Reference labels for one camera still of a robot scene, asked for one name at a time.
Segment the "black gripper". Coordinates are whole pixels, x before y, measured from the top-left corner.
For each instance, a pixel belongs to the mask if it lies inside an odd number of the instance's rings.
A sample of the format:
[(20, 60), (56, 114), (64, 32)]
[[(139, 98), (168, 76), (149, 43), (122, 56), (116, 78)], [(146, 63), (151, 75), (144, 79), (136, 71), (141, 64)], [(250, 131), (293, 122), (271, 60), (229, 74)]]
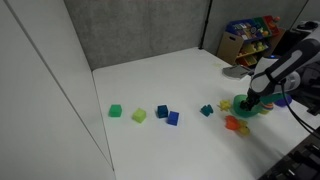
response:
[(257, 111), (259, 109), (260, 96), (249, 89), (247, 91), (247, 97), (241, 101), (240, 108), (244, 111)]

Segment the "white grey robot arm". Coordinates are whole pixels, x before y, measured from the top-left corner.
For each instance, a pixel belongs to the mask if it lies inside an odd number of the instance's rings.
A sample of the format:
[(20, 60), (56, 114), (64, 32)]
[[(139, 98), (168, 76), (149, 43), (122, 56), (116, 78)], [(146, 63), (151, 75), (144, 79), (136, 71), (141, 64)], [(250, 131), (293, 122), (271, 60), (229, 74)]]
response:
[(320, 29), (317, 28), (279, 59), (262, 58), (251, 77), (247, 98), (239, 108), (251, 111), (263, 97), (296, 89), (301, 78), (297, 70), (319, 60)]

